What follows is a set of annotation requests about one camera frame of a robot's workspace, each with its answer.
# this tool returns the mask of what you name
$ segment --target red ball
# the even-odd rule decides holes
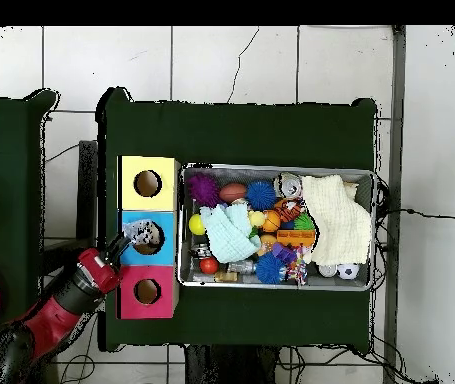
[[[214,274],[218,271],[218,261],[215,258],[201,259],[200,269],[204,274]]]

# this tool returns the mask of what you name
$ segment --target blue block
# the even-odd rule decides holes
[[[154,255],[142,255],[133,246],[129,246],[120,257],[120,263],[122,265],[174,265],[176,253],[174,219],[177,219],[177,216],[172,212],[122,211],[123,224],[140,219],[151,219],[163,229],[165,235],[163,246]]]

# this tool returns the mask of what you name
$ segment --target gray bin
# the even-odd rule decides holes
[[[215,177],[219,186],[222,187],[231,182],[248,184],[256,180],[273,181],[281,172],[287,171],[295,175],[311,175],[313,177],[325,177],[327,175],[340,175],[343,181],[359,184],[355,201],[364,207],[371,215],[372,237],[369,249],[368,261],[361,265],[359,274],[355,280],[343,280],[340,277],[325,278],[321,276],[316,266],[311,263],[307,267],[307,284],[299,286],[295,281],[281,284],[263,284],[255,275],[239,275],[237,283],[201,282],[197,281],[204,274],[199,268],[199,260],[190,254],[190,248],[197,243],[205,243],[207,236],[196,236],[188,228],[190,217],[199,212],[199,206],[189,196],[186,189],[186,181],[197,173],[203,173]],[[258,289],[291,289],[291,290],[343,290],[364,291],[371,287],[374,280],[374,252],[375,252],[375,220],[376,220],[376,197],[377,177],[371,171],[357,169],[321,169],[321,168],[290,168],[274,166],[247,166],[247,165],[208,165],[185,164],[182,166],[179,181],[184,182],[182,188],[182,204],[179,210],[179,233],[178,233],[178,269],[179,282],[185,286],[204,287],[233,287],[233,288],[258,288]]]

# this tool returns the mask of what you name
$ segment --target white ball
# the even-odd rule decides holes
[[[339,277],[341,277],[343,280],[354,280],[357,278],[359,269],[360,266],[358,264],[337,265],[337,272],[339,272]]]

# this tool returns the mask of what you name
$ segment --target table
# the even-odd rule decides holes
[[[0,323],[33,305],[43,251],[41,122],[56,93],[0,98]]]
[[[117,156],[205,162],[373,169],[376,105],[198,105],[133,102],[121,88],[98,104],[99,242],[117,223]],[[115,295],[100,325],[108,349],[133,345],[352,344],[369,349],[370,292],[181,287],[170,320],[119,320]]]

